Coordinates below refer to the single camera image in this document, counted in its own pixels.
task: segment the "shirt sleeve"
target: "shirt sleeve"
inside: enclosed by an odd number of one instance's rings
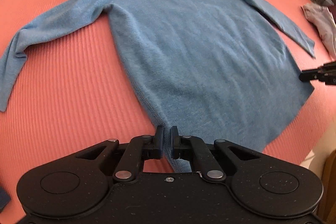
[[[244,0],[256,8],[260,14],[271,20],[282,32],[300,45],[311,57],[315,58],[315,42],[307,37],[303,31],[286,15],[276,9],[266,0]]]
[[[24,50],[70,34],[94,22],[112,0],[68,0],[36,17],[12,38],[0,58],[0,111],[5,111],[16,78],[27,60]]]

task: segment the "pink mat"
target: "pink mat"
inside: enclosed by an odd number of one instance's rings
[[[0,54],[20,27],[64,1],[0,0]],[[282,35],[300,68],[330,61],[300,9],[308,0],[267,1],[316,42],[313,60]],[[0,113],[0,184],[13,199],[0,214],[1,224],[24,216],[16,197],[16,183],[24,172],[108,138],[128,142],[155,131],[120,64],[106,15],[66,37],[30,47],[26,53],[28,61],[7,111]],[[335,114],[336,88],[314,86],[299,115],[265,153],[299,164],[325,132]],[[171,169],[165,160],[153,160],[146,170]]]

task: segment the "screw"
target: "screw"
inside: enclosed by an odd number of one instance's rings
[[[207,173],[207,176],[212,178],[212,179],[220,179],[222,178],[224,175],[224,173],[222,171],[219,171],[219,170],[210,170],[208,173]]]
[[[174,178],[172,178],[172,177],[167,177],[166,179],[165,179],[165,181],[167,181],[167,182],[173,182],[175,179]]]
[[[132,173],[129,171],[122,170],[122,171],[118,171],[114,175],[118,179],[129,179],[132,176]]]

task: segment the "long-sleeve shirt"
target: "long-sleeve shirt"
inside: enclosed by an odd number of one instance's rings
[[[24,50],[70,34],[102,13],[120,59],[154,125],[211,143],[227,139],[261,151],[296,116],[313,91],[270,22],[314,56],[314,42],[265,0],[68,0],[36,17],[0,59],[5,111]]]

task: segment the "dark blue fabric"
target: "dark blue fabric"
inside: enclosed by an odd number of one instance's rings
[[[310,56],[314,42],[265,0],[69,0],[14,36],[0,59],[5,111],[24,49],[64,36],[108,13],[122,63],[154,125],[212,143],[227,139],[261,151],[297,115],[313,91],[302,83],[269,21]]]

